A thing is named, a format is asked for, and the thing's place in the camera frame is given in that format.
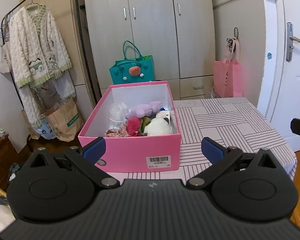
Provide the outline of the red strawberry plush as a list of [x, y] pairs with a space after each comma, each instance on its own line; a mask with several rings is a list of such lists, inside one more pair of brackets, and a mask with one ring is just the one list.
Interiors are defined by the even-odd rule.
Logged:
[[137, 117], [131, 117], [127, 120], [127, 123], [126, 123], [127, 133], [131, 137], [138, 137], [141, 135], [141, 132], [140, 132], [141, 126], [142, 126], [141, 119], [139, 119]]

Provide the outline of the clear plastic bag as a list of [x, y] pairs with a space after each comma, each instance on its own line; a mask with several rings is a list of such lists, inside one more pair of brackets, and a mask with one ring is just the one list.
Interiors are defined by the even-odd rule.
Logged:
[[124, 103], [113, 103], [109, 111], [110, 129], [121, 129], [126, 123], [128, 107]]

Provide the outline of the purple plush toy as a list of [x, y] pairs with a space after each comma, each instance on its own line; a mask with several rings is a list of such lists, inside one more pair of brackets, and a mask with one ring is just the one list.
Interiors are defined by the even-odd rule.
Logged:
[[129, 112], [126, 114], [126, 118], [139, 118], [142, 119], [146, 116], [151, 116], [152, 114], [157, 113], [162, 108], [162, 102], [161, 101], [152, 101], [148, 104], [141, 104], [136, 107], [133, 107], [129, 110]]

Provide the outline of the striped table cloth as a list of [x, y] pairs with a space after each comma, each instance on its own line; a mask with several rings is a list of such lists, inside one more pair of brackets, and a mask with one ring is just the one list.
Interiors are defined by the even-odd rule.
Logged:
[[186, 182], [211, 163], [201, 152], [201, 140], [209, 137], [224, 147], [236, 146], [248, 153], [266, 147], [294, 178], [297, 158], [276, 129], [246, 98], [175, 101], [180, 127], [180, 166], [169, 172], [112, 173], [124, 179], [181, 179]]

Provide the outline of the wall hook with keyring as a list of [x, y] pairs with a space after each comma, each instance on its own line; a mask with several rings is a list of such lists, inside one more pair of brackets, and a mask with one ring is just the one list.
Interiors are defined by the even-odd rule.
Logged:
[[235, 52], [236, 51], [236, 45], [235, 45], [235, 40], [238, 40], [238, 37], [239, 37], [239, 30], [237, 27], [234, 27], [234, 37], [233, 38], [227, 38], [226, 41], [227, 41], [227, 47], [228, 47], [228, 50], [230, 52]]

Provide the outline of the black clothes rack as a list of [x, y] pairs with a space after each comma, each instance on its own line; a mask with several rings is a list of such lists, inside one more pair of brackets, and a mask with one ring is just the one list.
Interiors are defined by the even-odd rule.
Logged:
[[55, 139], [39, 106], [41, 91], [58, 93], [58, 82], [71, 68], [55, 18], [45, 5], [32, 3], [10, 18], [8, 33], [10, 72], [30, 127], [46, 140]]

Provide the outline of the pink floral scrunchie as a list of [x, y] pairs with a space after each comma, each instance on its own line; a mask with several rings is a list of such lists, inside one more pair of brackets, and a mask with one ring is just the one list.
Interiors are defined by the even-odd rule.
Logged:
[[108, 138], [126, 138], [130, 137], [127, 132], [126, 126], [121, 127], [120, 129], [109, 129], [105, 131], [105, 136]]

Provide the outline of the green soft object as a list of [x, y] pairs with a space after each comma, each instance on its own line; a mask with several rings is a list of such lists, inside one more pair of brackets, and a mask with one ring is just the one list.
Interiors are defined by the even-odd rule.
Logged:
[[144, 133], [145, 127], [151, 122], [151, 119], [147, 116], [144, 116], [141, 119], [141, 127], [140, 127], [140, 132]]

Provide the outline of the pink paper gift bag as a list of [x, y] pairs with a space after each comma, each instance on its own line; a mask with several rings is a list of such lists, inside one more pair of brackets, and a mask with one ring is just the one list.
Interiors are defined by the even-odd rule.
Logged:
[[215, 61], [213, 67], [213, 84], [215, 92], [221, 98], [243, 97], [243, 73], [239, 64], [239, 41], [235, 40], [236, 51], [225, 52], [221, 61]]

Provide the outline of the cream green knit cardigan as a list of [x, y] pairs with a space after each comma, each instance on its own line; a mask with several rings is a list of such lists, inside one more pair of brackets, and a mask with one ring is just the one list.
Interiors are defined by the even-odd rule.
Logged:
[[52, 12], [45, 5], [27, 5], [10, 22], [10, 54], [18, 88], [36, 87], [60, 78], [72, 65]]

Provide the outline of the white brown plush toy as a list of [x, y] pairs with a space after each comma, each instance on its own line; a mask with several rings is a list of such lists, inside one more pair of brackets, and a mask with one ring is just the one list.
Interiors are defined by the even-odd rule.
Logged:
[[159, 112], [154, 119], [147, 124], [143, 130], [147, 136], [159, 136], [172, 134], [170, 123], [170, 113], [167, 111]]

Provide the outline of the teal felt tote bag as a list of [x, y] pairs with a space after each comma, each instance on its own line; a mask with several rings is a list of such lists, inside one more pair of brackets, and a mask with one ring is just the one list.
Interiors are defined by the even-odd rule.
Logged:
[[[125, 45], [129, 43], [138, 52], [139, 57], [128, 59], [126, 57]], [[124, 59], [115, 61], [115, 64], [109, 69], [113, 84], [120, 85], [126, 83], [150, 82], [155, 81], [155, 71], [153, 56], [142, 56], [134, 43], [126, 40], [123, 43]]]

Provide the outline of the brown paper bag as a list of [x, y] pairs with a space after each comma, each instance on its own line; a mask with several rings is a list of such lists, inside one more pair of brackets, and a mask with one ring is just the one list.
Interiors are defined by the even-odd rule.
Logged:
[[84, 124], [73, 98], [57, 102], [45, 117], [57, 139], [65, 142], [73, 141]]

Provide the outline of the beige wardrobe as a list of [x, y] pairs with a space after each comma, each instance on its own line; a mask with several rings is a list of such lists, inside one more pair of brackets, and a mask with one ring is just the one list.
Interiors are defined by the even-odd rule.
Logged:
[[176, 100], [203, 99], [213, 86], [212, 0], [85, 0], [101, 92], [110, 68], [124, 57], [151, 55], [155, 78]]

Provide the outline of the pink cardboard box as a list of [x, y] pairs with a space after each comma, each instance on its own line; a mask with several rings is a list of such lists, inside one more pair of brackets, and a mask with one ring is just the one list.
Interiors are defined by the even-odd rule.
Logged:
[[[171, 113], [172, 133], [153, 137], [107, 138], [110, 128], [110, 108], [124, 103], [128, 109], [141, 104], [160, 101]], [[147, 173], [178, 170], [180, 164], [181, 131], [178, 115], [168, 82], [151, 81], [110, 86], [81, 129], [78, 139], [86, 146], [98, 137], [104, 137], [105, 154], [93, 154], [102, 159], [100, 168], [114, 173]]]

